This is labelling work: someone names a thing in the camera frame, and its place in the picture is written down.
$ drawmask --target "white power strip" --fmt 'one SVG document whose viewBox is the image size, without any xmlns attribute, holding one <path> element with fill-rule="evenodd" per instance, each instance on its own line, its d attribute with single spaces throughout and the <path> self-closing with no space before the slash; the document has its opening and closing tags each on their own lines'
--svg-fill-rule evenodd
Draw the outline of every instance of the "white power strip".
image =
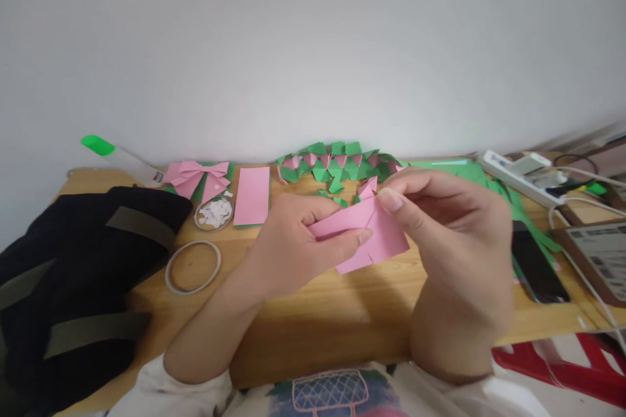
<svg viewBox="0 0 626 417">
<path fill-rule="evenodd" d="M 511 165 L 511 162 L 491 150 L 487 150 L 481 155 L 478 158 L 478 163 L 486 173 L 497 177 L 505 184 L 508 184 L 516 191 L 530 197 L 544 207 L 550 208 L 563 204 L 560 198 L 548 194 L 545 189 L 536 187 L 523 176 L 509 171 L 508 167 Z"/>
</svg>

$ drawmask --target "white paper scraps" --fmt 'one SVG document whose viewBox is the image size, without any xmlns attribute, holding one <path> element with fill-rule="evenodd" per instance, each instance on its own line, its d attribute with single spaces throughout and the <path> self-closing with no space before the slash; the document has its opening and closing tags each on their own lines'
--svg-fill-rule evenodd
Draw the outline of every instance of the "white paper scraps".
<svg viewBox="0 0 626 417">
<path fill-rule="evenodd" d="M 213 225 L 216 228 L 224 225 L 233 214 L 233 205 L 229 201 L 211 201 L 200 209 L 202 218 L 198 220 L 204 225 Z"/>
</svg>

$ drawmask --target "black phone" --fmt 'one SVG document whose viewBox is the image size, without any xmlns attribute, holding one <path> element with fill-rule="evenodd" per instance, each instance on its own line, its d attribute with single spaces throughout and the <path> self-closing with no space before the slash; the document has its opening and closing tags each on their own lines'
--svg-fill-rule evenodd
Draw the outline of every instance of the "black phone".
<svg viewBox="0 0 626 417">
<path fill-rule="evenodd" d="M 569 303 L 571 299 L 526 225 L 513 222 L 511 246 L 520 283 L 530 298 L 538 303 Z"/>
</svg>

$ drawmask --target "shirt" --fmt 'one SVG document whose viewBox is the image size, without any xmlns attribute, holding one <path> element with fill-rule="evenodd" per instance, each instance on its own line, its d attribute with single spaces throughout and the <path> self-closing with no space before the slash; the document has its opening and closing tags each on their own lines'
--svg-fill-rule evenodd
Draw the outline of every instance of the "shirt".
<svg viewBox="0 0 626 417">
<path fill-rule="evenodd" d="M 528 389 L 496 377 L 454 386 L 411 363 L 393 376 L 378 363 L 341 368 L 243 394 L 228 371 L 203 384 L 176 381 L 163 355 L 144 365 L 109 417 L 549 417 Z"/>
</svg>

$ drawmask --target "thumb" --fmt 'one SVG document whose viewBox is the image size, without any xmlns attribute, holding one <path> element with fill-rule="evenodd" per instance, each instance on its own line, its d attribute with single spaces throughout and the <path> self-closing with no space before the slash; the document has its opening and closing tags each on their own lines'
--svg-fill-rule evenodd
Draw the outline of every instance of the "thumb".
<svg viewBox="0 0 626 417">
<path fill-rule="evenodd" d="M 377 197 L 383 208 L 418 245 L 431 244 L 441 238 L 443 227 L 404 195 L 382 188 Z"/>
<path fill-rule="evenodd" d="M 354 256 L 359 247 L 372 237 L 372 230 L 353 229 L 326 241 L 317 243 L 318 259 L 328 267 L 335 267 Z"/>
</svg>

